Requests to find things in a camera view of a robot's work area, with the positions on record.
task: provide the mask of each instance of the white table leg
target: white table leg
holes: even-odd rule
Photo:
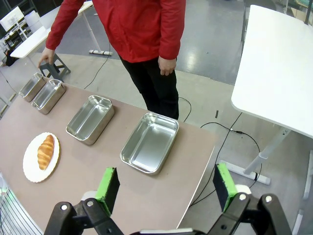
[[[97,48],[97,50],[89,50],[89,53],[91,53],[91,54],[98,54],[98,55],[113,55],[113,53],[110,52],[110,51],[102,51],[101,50],[101,48],[100,48],[100,46],[99,46],[99,44],[97,42],[97,39],[96,39],[96,37],[95,37],[95,35],[94,35],[93,31],[92,31],[92,28],[89,25],[89,22],[87,20],[87,17],[85,15],[85,13],[83,12],[82,15],[83,15],[83,19],[85,21],[85,24],[87,26],[87,29],[89,31],[89,34],[90,34],[90,36],[91,36],[91,38],[93,40],[93,43],[95,44],[95,46]]]
[[[308,199],[308,197],[309,197],[311,183],[312,183],[312,177],[313,177],[313,150],[310,151],[307,181],[305,183],[304,195],[303,195],[304,200]]]
[[[270,184],[270,178],[258,175],[258,173],[253,172],[256,167],[258,167],[262,162],[264,162],[266,159],[268,159],[269,155],[272,153],[272,151],[284,140],[284,138],[289,134],[290,130],[286,128],[281,128],[279,132],[274,136],[272,141],[267,145],[267,147],[258,154],[258,156],[250,163],[250,165],[244,169],[242,167],[233,165],[231,163],[226,163],[228,170],[235,172],[239,175],[245,176],[247,178],[250,178],[252,180],[256,180],[260,183],[269,185]]]
[[[288,10],[288,3],[289,3],[289,0],[287,0],[287,3],[286,3],[286,9],[284,10],[285,14],[287,14],[287,10]]]
[[[294,227],[292,230],[292,235],[298,235],[299,228],[300,228],[301,221],[302,221],[302,217],[303,217],[303,210],[299,210],[298,215],[297,215],[297,219],[295,220]]]
[[[88,20],[87,20],[87,18],[86,18],[85,13],[83,12],[82,14],[83,14],[83,19],[84,19],[84,21],[85,21],[85,24],[86,24],[86,26],[87,26],[87,29],[88,29],[88,31],[89,31],[89,34],[90,34],[90,36],[91,36],[91,38],[92,38],[92,40],[93,40],[93,43],[96,45],[97,50],[98,50],[98,51],[101,51],[101,48],[100,48],[100,46],[99,46],[99,44],[98,44],[98,42],[97,42],[96,37],[94,36],[94,33],[93,33],[93,31],[92,31],[92,28],[91,28],[90,25],[89,25],[89,22],[88,22]]]
[[[26,36],[25,32],[23,31],[22,27],[20,26],[19,22],[15,19],[15,23],[17,24],[17,26],[19,27],[21,33],[24,35],[24,37],[27,39],[28,37]]]

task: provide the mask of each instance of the red jacket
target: red jacket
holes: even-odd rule
[[[46,47],[55,50],[84,0],[64,0]],[[93,0],[111,45],[126,61],[175,59],[184,29],[186,0]]]

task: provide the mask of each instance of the black pants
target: black pants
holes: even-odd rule
[[[121,58],[134,84],[142,94],[149,111],[178,119],[178,92],[175,71],[168,76],[160,74],[158,58],[130,63]]]

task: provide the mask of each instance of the white plate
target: white plate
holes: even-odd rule
[[[53,156],[46,170],[40,170],[38,164],[38,148],[45,141],[48,135],[54,138]],[[56,136],[52,133],[44,132],[35,137],[26,149],[23,160],[23,171],[28,180],[38,183],[46,179],[54,170],[60,153],[60,144]]]

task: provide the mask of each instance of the white furniture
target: white furniture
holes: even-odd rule
[[[227,163],[229,170],[256,179],[257,166],[292,130],[313,138],[313,28],[302,21],[259,6],[251,6],[233,106],[241,112],[282,126],[271,143],[247,168]],[[310,153],[304,199],[313,174]],[[258,182],[270,184],[260,175]]]
[[[10,28],[12,28],[16,24],[16,21],[19,21],[23,18],[24,14],[17,6],[0,20],[0,24],[2,25],[5,31],[9,31]]]
[[[41,26],[43,26],[42,23],[40,22],[40,17],[38,13],[35,11],[32,11],[28,15],[26,15],[25,20],[32,33],[36,32],[38,29],[40,29]]]
[[[98,44],[98,42],[97,42],[97,40],[96,40],[96,38],[92,32],[92,29],[91,29],[91,27],[87,21],[85,13],[84,13],[84,11],[91,6],[93,6],[92,1],[84,2],[83,6],[78,11],[77,17],[80,17],[81,15],[84,17],[84,20],[85,20],[87,28],[89,29],[90,35],[91,35],[94,43],[96,44],[98,50],[100,50],[100,46],[99,46],[99,44]],[[44,43],[46,41],[50,31],[51,31],[51,28],[45,29],[44,27],[41,27],[34,34],[32,34],[27,40],[25,40],[21,45],[19,45],[18,48],[16,48],[14,50],[14,52],[12,52],[11,56],[16,57],[16,58],[28,57],[29,61],[37,69],[37,66],[31,61],[29,54],[31,52],[35,51],[36,49],[38,49],[42,45],[42,43]]]

